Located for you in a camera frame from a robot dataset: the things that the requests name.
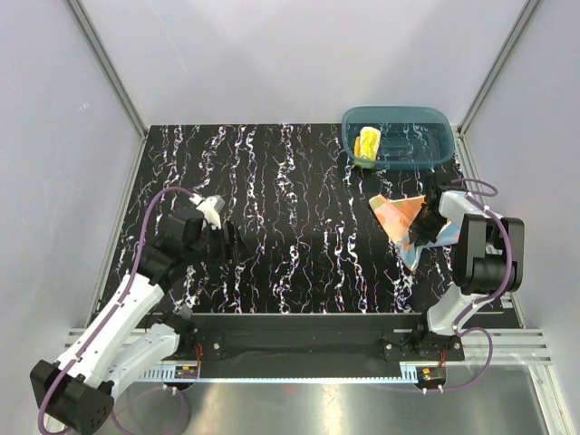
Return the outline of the yellow crocodile towel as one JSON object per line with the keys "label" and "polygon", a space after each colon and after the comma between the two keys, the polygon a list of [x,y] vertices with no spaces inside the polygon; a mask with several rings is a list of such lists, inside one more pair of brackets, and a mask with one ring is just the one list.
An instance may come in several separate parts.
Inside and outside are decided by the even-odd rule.
{"label": "yellow crocodile towel", "polygon": [[363,127],[354,143],[355,165],[372,169],[377,161],[382,134],[374,127]]}

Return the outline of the orange blue dotted towel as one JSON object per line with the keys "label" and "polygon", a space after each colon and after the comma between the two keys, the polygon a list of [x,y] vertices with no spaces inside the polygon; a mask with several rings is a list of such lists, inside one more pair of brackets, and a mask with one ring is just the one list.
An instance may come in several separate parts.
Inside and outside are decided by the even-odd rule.
{"label": "orange blue dotted towel", "polygon": [[395,200],[376,195],[369,199],[370,209],[395,245],[399,259],[412,272],[418,267],[424,249],[452,246],[459,241],[459,228],[447,220],[435,242],[428,242],[423,246],[410,242],[409,229],[413,219],[419,214],[424,199],[424,195]]}

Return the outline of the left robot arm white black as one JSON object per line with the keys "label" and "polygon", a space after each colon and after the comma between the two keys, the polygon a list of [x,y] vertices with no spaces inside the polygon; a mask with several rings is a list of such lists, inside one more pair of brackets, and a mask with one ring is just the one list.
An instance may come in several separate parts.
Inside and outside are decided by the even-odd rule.
{"label": "left robot arm white black", "polygon": [[81,337],[54,362],[41,360],[31,370],[38,430],[47,433],[44,419],[51,417],[66,431],[93,434],[150,367],[196,352],[196,327],[182,314],[164,314],[136,342],[126,340],[189,267],[233,265],[241,244],[237,226],[217,212],[169,216],[165,230],[139,248],[131,272]]}

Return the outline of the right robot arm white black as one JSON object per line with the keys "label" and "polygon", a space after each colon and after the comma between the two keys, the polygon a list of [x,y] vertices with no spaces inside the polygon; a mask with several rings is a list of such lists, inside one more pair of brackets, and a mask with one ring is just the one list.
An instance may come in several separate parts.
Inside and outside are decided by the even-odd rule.
{"label": "right robot arm white black", "polygon": [[483,306],[521,286],[525,223],[485,208],[466,190],[433,188],[409,228],[410,247],[453,247],[453,285],[425,313],[408,341],[422,359],[451,349]]}

